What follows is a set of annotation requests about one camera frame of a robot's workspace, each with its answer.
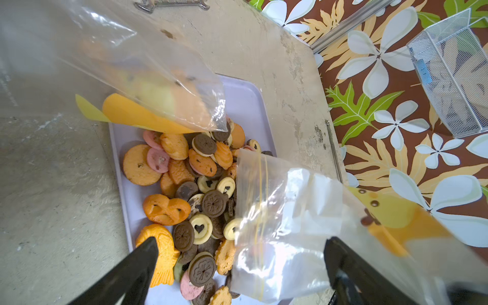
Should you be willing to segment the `clear bag of cookies back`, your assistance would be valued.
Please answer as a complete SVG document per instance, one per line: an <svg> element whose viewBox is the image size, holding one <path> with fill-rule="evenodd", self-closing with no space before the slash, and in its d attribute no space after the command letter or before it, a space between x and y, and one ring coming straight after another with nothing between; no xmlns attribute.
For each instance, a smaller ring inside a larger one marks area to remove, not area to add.
<svg viewBox="0 0 488 305"><path fill-rule="evenodd" d="M325 243L338 237L415 304L486 304L487 219L446 213L478 201L476 178L442 180L426 200L398 170L393 194L352 188L288 161L240 151L233 291L262 302L330 286Z"/></svg>

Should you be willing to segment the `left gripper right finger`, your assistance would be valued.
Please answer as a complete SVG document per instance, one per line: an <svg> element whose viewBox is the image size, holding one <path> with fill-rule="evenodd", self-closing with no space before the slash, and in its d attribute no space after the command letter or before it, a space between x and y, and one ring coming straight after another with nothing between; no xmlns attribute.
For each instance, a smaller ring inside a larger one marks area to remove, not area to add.
<svg viewBox="0 0 488 305"><path fill-rule="evenodd" d="M325 243L330 304L415 304L338 237Z"/></svg>

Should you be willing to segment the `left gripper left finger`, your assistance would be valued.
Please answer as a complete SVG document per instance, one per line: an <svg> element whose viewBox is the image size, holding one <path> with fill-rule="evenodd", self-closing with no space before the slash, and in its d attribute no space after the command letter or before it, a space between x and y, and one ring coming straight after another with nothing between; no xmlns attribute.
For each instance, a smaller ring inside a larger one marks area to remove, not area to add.
<svg viewBox="0 0 488 305"><path fill-rule="evenodd" d="M159 251L150 237L71 304L144 304Z"/></svg>

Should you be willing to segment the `clear bag of donuts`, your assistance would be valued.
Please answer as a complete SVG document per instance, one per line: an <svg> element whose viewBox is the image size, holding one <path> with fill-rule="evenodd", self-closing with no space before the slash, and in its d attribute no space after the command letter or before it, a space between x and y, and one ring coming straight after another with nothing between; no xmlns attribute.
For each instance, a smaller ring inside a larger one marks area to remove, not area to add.
<svg viewBox="0 0 488 305"><path fill-rule="evenodd" d="M227 130L221 80L172 24L118 1L2 1L1 116L58 113Z"/></svg>

